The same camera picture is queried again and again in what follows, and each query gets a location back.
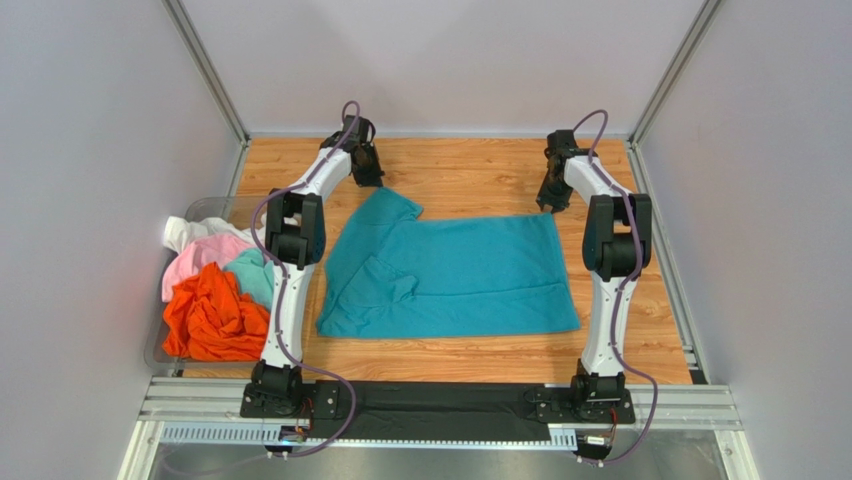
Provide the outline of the teal t shirt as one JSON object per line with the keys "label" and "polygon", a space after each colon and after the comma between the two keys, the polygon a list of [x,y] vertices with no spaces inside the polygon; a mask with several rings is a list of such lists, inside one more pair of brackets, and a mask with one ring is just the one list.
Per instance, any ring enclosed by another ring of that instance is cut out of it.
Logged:
{"label": "teal t shirt", "polygon": [[321,336],[424,339],[576,331],[561,240],[548,214],[423,220],[381,188],[325,263]]}

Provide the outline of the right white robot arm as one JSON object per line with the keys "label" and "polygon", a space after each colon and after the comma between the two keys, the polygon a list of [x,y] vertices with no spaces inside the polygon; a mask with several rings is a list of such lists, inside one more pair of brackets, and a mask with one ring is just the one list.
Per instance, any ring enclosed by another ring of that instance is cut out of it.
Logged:
{"label": "right white robot arm", "polygon": [[586,203],[582,260],[592,280],[586,344],[554,407],[567,409],[576,422],[632,424],[620,345],[638,279],[652,256],[652,200],[622,186],[570,129],[550,133],[544,155],[547,172],[536,203],[553,212],[565,210],[572,194]]}

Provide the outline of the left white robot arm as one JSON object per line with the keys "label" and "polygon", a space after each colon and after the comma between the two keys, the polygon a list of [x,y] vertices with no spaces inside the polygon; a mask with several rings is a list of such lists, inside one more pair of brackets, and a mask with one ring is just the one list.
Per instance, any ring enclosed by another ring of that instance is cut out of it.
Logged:
{"label": "left white robot arm", "polygon": [[266,215],[264,234],[253,238],[273,265],[273,300],[267,339],[243,393],[244,418],[294,418],[309,404],[302,331],[310,282],[327,244],[324,206],[347,177],[360,187],[382,186],[375,133],[370,120],[344,116],[308,170],[255,209]]}

